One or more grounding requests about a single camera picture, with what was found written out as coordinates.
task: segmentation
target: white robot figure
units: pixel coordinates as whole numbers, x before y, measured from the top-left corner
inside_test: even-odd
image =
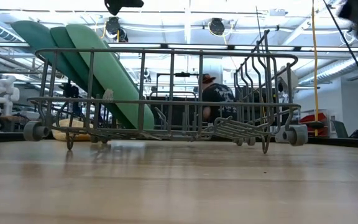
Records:
[[[4,105],[4,116],[9,116],[12,114],[13,102],[19,101],[20,91],[18,88],[14,87],[14,82],[16,77],[8,76],[6,78],[0,79],[0,94],[5,93],[4,97],[0,97],[1,103]]]

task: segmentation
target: wooden table surface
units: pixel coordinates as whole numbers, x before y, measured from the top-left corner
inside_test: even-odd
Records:
[[[0,143],[0,223],[358,223],[358,149]]]

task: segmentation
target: red object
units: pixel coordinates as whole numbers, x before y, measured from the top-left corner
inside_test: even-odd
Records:
[[[325,119],[327,119],[327,117],[326,117],[323,113],[319,113],[319,114],[318,114],[318,121],[323,122]],[[302,118],[302,119],[299,121],[299,123],[300,123],[300,124],[306,124],[306,123],[309,123],[309,122],[312,122],[312,121],[314,121],[314,114],[305,116],[304,118]],[[308,135],[309,135],[309,136],[314,136],[314,129],[313,129],[313,128],[309,128],[309,127],[308,127]],[[322,128],[322,129],[317,130],[317,136],[328,137],[328,136],[329,136],[329,134],[328,134],[328,128],[327,128],[327,127],[324,127],[324,128]]]

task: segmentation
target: black t-shirt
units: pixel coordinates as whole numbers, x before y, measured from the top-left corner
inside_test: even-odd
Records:
[[[203,91],[203,102],[234,102],[234,94],[226,85],[214,83]],[[210,106],[211,115],[208,118],[209,123],[213,123],[216,118],[221,117],[219,106]],[[232,116],[237,118],[237,108],[233,106],[222,107],[222,117]]]

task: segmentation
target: person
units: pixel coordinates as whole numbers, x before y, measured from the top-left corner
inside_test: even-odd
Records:
[[[203,102],[234,102],[232,90],[223,84],[215,83],[216,77],[210,74],[203,74]],[[205,106],[203,108],[203,119],[208,123],[214,123],[216,118],[237,118],[237,108],[235,106]]]

